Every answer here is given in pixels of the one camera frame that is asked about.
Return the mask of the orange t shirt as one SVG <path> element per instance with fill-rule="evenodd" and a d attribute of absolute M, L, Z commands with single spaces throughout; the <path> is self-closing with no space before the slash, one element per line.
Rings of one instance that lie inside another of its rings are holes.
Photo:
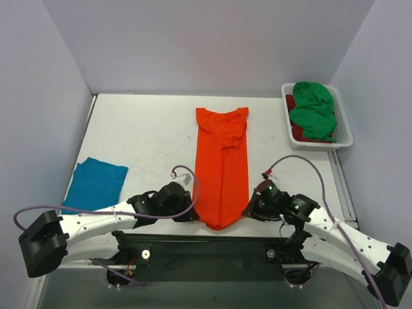
<path fill-rule="evenodd" d="M 212 230 L 237 222 L 249 202 L 247 107 L 228 113 L 196 108 L 195 175 L 200 184 L 194 208 Z"/>

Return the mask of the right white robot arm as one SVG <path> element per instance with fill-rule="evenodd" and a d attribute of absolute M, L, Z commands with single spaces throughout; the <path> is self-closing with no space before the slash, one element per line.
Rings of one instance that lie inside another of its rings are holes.
<path fill-rule="evenodd" d="M 411 251 L 389 245 L 330 216 L 326 207 L 303 194 L 289 195 L 271 180 L 254 190 L 243 215 L 259 221 L 280 220 L 292 226 L 286 240 L 288 260 L 324 264 L 365 286 L 378 300 L 398 306 L 411 282 Z"/>

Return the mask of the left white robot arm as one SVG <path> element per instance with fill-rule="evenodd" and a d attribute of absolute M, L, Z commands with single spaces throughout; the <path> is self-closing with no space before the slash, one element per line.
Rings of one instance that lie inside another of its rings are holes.
<path fill-rule="evenodd" d="M 123 265 L 129 260 L 130 249 L 117 241 L 114 232 L 158 220 L 198 220 L 196 201 L 183 185 L 171 182 L 159 191 L 147 191 L 96 211 L 61 215 L 46 211 L 18 239 L 28 277 L 41 277 L 62 262 L 81 259 L 109 259 Z"/>

